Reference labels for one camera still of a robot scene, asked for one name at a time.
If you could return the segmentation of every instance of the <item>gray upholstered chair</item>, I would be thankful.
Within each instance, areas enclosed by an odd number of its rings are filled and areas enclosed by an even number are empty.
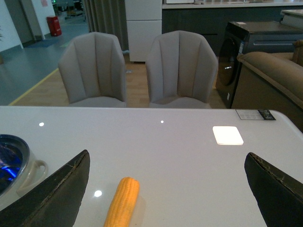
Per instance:
[[[92,32],[72,39],[59,70],[70,106],[126,107],[125,61],[116,36]]]
[[[202,35],[174,31],[156,37],[146,69],[151,108],[210,108],[218,59]]]

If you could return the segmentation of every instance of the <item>doorway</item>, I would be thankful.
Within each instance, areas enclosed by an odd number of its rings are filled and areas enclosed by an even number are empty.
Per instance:
[[[23,47],[35,42],[20,0],[4,0]]]

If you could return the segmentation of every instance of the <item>washing machine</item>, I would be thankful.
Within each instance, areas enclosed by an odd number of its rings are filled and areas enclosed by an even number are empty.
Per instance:
[[[303,39],[303,30],[275,21],[228,22],[220,49],[216,81],[216,89],[226,108],[232,106],[239,80],[239,54],[253,51],[293,52],[293,43],[299,39]]]

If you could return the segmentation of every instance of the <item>beige sofa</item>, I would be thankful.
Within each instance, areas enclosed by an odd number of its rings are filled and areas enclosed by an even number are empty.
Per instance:
[[[303,41],[295,43],[294,53],[250,52],[238,61],[232,108],[280,111],[303,132]]]

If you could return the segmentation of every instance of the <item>bowl handle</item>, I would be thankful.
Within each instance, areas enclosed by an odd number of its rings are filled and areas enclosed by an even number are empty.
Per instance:
[[[38,169],[40,169],[41,166],[44,166],[44,171],[41,177],[36,181],[34,181],[35,173],[38,171]],[[16,191],[17,194],[20,197],[24,196],[26,193],[28,193],[30,190],[32,190],[38,184],[40,184],[46,178],[47,174],[48,174],[48,165],[46,164],[46,162],[42,160],[33,161],[26,179]]]

